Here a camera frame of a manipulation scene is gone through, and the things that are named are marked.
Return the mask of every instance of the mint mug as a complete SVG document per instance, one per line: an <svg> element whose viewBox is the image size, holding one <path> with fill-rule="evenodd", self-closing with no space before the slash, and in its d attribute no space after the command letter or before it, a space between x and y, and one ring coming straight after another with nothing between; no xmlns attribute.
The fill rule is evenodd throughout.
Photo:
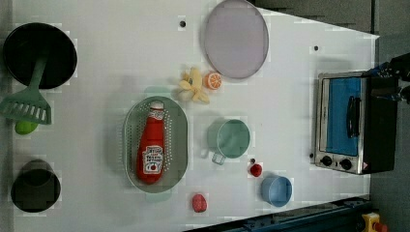
<svg viewBox="0 0 410 232"><path fill-rule="evenodd" d="M208 128L208 145L215 151L212 162L219 165L223 165L226 158L239 158L249 143L249 128L241 120L218 120Z"/></svg>

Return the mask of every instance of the red cherry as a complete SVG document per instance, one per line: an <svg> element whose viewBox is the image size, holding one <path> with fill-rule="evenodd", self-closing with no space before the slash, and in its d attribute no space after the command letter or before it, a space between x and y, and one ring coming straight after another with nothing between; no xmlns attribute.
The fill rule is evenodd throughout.
<svg viewBox="0 0 410 232"><path fill-rule="evenodd" d="M259 164L254 164L250 168L250 174L252 174L254 177L260 176L260 174L262 174L262 166Z"/></svg>

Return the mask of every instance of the red strawberry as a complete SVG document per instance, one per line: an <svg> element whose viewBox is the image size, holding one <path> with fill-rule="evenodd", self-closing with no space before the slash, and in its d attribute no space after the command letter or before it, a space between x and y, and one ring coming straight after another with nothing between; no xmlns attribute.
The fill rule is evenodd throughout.
<svg viewBox="0 0 410 232"><path fill-rule="evenodd" d="M254 164L250 168L250 174L252 174L254 177L260 176L260 174L262 174L262 166L259 164Z"/></svg>
<svg viewBox="0 0 410 232"><path fill-rule="evenodd" d="M193 210L197 213L205 212L206 208L208 207L205 197L201 194L196 194L192 198L192 207L193 207Z"/></svg>

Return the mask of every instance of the orange fruit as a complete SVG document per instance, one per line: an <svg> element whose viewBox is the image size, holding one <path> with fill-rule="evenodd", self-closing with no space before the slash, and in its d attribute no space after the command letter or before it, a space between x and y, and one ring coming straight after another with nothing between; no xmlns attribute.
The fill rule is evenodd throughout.
<svg viewBox="0 0 410 232"><path fill-rule="evenodd" d="M205 75L205 86L212 90L217 90L222 84L220 74L217 72L209 72Z"/></svg>

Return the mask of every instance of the spatula handle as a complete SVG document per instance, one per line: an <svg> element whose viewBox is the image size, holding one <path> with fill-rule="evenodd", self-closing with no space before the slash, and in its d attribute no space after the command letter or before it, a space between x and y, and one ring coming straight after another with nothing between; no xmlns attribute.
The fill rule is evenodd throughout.
<svg viewBox="0 0 410 232"><path fill-rule="evenodd" d="M49 54L49 47L45 47L40 53L39 57L37 58L36 65L33 70L33 74L31 76L30 85L28 88L30 89L39 89L40 82L42 81L45 65L47 64Z"/></svg>

